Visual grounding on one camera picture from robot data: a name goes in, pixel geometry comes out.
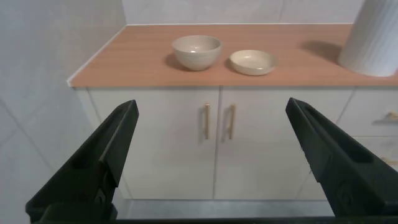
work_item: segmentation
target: bowl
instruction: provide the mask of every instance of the bowl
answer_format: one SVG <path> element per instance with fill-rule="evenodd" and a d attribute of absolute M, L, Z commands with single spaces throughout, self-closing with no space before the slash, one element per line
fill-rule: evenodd
<path fill-rule="evenodd" d="M 173 41 L 172 46 L 178 62 L 190 70 L 201 71 L 217 61 L 222 43 L 215 37 L 191 35 Z"/>
<path fill-rule="evenodd" d="M 229 56 L 232 67 L 245 75 L 265 75 L 277 65 L 275 55 L 260 50 L 240 50 Z"/>

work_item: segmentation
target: ribbed white vase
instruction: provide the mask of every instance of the ribbed white vase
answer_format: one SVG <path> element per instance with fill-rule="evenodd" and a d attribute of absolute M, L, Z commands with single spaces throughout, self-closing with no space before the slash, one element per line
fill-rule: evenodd
<path fill-rule="evenodd" d="M 366 0 L 338 62 L 354 72 L 388 77 L 398 68 L 398 0 Z"/>

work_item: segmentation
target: shallow dish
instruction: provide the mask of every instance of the shallow dish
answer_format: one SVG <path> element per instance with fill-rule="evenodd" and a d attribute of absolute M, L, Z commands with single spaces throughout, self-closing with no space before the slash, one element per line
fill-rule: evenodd
<path fill-rule="evenodd" d="M 245 75 L 265 75 L 277 65 L 275 55 L 260 50 L 240 50 L 229 56 L 232 67 Z"/>

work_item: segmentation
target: countertop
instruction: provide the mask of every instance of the countertop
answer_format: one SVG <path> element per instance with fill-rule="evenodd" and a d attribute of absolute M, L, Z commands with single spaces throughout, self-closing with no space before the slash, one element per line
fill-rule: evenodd
<path fill-rule="evenodd" d="M 350 29 L 349 24 L 127 26 L 68 82 L 74 87 L 398 86 L 397 74 L 369 77 L 337 64 Z M 185 35 L 219 38 L 220 59 L 201 72 L 182 67 L 171 43 Z M 276 55 L 277 68 L 261 77 L 235 72 L 228 57 L 244 49 Z"/>

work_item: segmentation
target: cabinet handle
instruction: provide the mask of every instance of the cabinet handle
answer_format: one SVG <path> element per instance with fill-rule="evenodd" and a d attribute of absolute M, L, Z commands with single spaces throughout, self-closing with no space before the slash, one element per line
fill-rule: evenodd
<path fill-rule="evenodd" d="M 236 105 L 231 105 L 231 123 L 229 124 L 229 139 L 232 139 L 232 134 L 234 132 L 234 123 L 235 123 L 235 111 Z"/>
<path fill-rule="evenodd" d="M 391 111 L 390 113 L 388 113 L 387 117 L 391 121 L 398 121 L 398 113 L 396 113 L 394 111 Z"/>
<path fill-rule="evenodd" d="M 382 161 L 384 161 L 386 164 L 389 164 L 390 166 L 397 166 L 398 165 L 398 161 L 391 161 L 386 157 L 382 157 L 381 158 Z"/>
<path fill-rule="evenodd" d="M 209 119 L 210 119 L 209 118 L 209 116 L 210 116 L 210 104 L 208 104 L 208 103 L 205 104 L 205 113 L 206 113 L 206 115 L 205 115 L 206 116 L 206 118 L 205 118 L 206 119 L 206 121 L 205 121 L 206 122 L 206 124 L 205 124 L 205 138 L 209 139 L 209 132 L 210 132 L 210 130 L 209 130 L 209 125 L 210 125 L 209 124 L 209 122 L 210 122 L 209 121 Z"/>

